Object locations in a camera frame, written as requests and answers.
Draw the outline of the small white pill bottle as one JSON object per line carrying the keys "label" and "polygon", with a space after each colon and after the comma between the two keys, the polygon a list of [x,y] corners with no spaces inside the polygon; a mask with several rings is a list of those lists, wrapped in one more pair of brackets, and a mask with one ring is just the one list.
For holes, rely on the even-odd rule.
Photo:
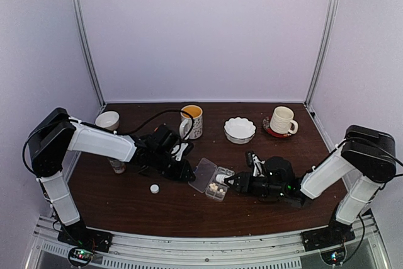
{"label": "small white pill bottle", "polygon": [[228,177],[229,177],[229,176],[224,175],[224,174],[218,174],[218,175],[216,175],[216,177],[215,177],[215,181],[216,181],[217,183],[224,184],[224,183],[225,183],[225,180],[226,180]]}

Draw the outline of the clear plastic pill organizer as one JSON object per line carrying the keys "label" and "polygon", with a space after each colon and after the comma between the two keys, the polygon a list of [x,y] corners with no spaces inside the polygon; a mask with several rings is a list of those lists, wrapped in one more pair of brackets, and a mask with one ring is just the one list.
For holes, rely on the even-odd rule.
{"label": "clear plastic pill organizer", "polygon": [[190,181],[188,183],[189,186],[195,189],[197,192],[204,193],[208,198],[211,198],[218,202],[222,202],[226,196],[229,187],[225,184],[220,184],[223,186],[225,190],[223,194],[220,194],[211,192],[208,189],[208,186],[210,183],[219,184],[215,181],[216,175],[224,174],[230,177],[235,175],[235,172],[227,168],[217,166],[215,163],[211,162],[206,158],[202,158],[198,163],[198,165],[196,166],[194,174],[196,176],[196,179],[195,181]]}

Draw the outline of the small white bottle cap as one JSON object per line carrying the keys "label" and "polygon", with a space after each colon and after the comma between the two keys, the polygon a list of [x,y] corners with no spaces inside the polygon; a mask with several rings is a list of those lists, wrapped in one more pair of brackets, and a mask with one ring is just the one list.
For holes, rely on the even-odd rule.
{"label": "small white bottle cap", "polygon": [[150,186],[150,192],[151,192],[152,194],[157,194],[157,193],[159,193],[159,191],[160,191],[159,185],[157,185],[157,184],[152,184],[152,185]]}

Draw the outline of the grey-capped orange label bottle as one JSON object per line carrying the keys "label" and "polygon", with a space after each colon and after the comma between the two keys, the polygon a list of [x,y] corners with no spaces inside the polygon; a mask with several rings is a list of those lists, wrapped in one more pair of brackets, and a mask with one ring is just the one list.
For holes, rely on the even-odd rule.
{"label": "grey-capped orange label bottle", "polygon": [[126,165],[124,162],[121,162],[117,159],[109,159],[109,162],[116,174],[120,175],[126,171]]}

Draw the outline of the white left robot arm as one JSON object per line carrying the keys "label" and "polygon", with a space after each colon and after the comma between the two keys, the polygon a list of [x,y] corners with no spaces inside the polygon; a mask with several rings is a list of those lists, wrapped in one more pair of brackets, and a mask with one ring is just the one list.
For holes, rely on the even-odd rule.
{"label": "white left robot arm", "polygon": [[156,169],[173,181],[195,181],[186,155],[193,144],[161,124],[152,133],[137,135],[131,130],[119,133],[72,117],[64,108],[54,109],[32,130],[22,149],[22,160],[44,189],[60,223],[67,227],[66,236],[76,246],[91,239],[63,175],[68,152],[94,154],[138,167]]}

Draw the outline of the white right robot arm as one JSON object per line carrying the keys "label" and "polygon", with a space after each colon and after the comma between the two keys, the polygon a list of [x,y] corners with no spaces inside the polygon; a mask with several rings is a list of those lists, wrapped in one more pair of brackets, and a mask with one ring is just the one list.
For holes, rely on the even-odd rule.
{"label": "white right robot arm", "polygon": [[347,234],[363,208],[375,197],[382,186],[393,180],[399,160],[395,140],[385,132],[351,125],[344,139],[318,166],[297,177],[292,165],[280,156],[261,161],[253,152],[246,153],[250,171],[230,177],[218,176],[219,183],[238,193],[245,193],[269,201],[285,201],[294,207],[303,207],[319,197],[335,182],[352,171],[359,177],[338,203],[332,215],[332,224],[323,230],[327,244],[337,244]]}

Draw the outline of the white pills in organizer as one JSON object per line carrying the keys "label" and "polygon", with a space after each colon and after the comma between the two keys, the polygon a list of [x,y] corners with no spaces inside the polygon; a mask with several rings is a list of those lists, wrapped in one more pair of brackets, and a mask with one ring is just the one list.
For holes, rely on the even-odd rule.
{"label": "white pills in organizer", "polygon": [[220,194],[223,194],[224,191],[225,191],[222,185],[216,184],[216,183],[210,183],[209,186],[208,186],[208,189],[211,192],[220,193]]}

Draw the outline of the white scalloped dish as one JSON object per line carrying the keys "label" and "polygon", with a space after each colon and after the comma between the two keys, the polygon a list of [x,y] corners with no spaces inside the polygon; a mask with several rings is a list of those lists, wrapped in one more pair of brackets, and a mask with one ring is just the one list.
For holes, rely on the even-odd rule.
{"label": "white scalloped dish", "polygon": [[247,144],[253,139],[256,133],[256,126],[247,118],[230,118],[224,123],[224,133],[227,140],[231,143],[239,145]]}

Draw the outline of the yellow-lined patterned mug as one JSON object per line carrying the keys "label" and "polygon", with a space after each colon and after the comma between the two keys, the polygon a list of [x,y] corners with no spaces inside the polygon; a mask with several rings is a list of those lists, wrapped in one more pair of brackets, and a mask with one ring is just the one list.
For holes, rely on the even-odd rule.
{"label": "yellow-lined patterned mug", "polygon": [[181,111],[179,135],[182,139],[196,140],[203,134],[203,110],[197,105],[186,105]]}

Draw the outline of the white ceramic bowl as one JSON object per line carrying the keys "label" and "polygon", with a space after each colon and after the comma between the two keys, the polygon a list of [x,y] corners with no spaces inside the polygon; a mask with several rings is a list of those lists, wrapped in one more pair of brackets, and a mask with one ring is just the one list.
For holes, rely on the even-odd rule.
{"label": "white ceramic bowl", "polygon": [[115,111],[107,111],[98,115],[95,125],[101,129],[117,131],[120,126],[120,115]]}

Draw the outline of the red saucer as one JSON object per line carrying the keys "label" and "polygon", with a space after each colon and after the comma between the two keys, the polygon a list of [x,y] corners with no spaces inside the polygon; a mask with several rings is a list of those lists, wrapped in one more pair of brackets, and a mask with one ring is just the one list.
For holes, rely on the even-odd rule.
{"label": "red saucer", "polygon": [[289,132],[287,132],[286,134],[279,134],[279,133],[273,131],[270,127],[270,120],[271,120],[271,117],[267,116],[267,117],[264,117],[263,121],[262,121],[262,128],[266,133],[270,134],[273,137],[279,138],[279,139],[285,139],[285,138],[292,136],[292,134]]}

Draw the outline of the white ribbed cup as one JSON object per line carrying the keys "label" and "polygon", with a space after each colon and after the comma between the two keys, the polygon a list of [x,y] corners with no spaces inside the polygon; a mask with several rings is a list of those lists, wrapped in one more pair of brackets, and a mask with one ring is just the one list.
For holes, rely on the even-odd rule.
{"label": "white ribbed cup", "polygon": [[294,112],[285,106],[277,106],[270,120],[270,129],[277,134],[291,134],[298,132],[298,123],[294,120]]}

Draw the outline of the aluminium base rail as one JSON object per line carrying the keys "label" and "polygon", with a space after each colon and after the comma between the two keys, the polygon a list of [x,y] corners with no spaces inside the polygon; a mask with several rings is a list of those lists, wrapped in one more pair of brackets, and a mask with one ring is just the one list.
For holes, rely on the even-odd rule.
{"label": "aluminium base rail", "polygon": [[342,268],[390,268],[372,215],[353,224],[355,239],[308,251],[301,231],[227,238],[170,238],[113,232],[108,252],[97,252],[86,268],[332,268],[325,260],[345,248]]}

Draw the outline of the aluminium frame post left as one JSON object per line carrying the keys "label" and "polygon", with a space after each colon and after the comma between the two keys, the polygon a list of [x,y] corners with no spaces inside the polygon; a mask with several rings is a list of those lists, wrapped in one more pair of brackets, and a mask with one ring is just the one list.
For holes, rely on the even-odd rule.
{"label": "aluminium frame post left", "polygon": [[89,74],[90,83],[95,92],[99,108],[103,110],[106,106],[106,102],[95,70],[80,0],[72,0],[72,6],[76,18],[76,25],[79,35],[80,46],[84,57],[86,69]]}

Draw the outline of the aluminium frame post right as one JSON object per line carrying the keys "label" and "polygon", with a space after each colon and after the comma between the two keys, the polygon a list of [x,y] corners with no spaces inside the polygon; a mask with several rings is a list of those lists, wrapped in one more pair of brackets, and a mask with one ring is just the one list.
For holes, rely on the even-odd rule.
{"label": "aluminium frame post right", "polygon": [[315,91],[319,83],[322,68],[324,66],[324,62],[326,59],[327,50],[330,44],[331,33],[336,19],[336,14],[338,11],[338,5],[339,0],[328,0],[327,13],[322,31],[321,42],[319,44],[319,50],[315,61],[314,72],[304,102],[304,105],[309,109],[310,112],[313,111],[312,103]]}

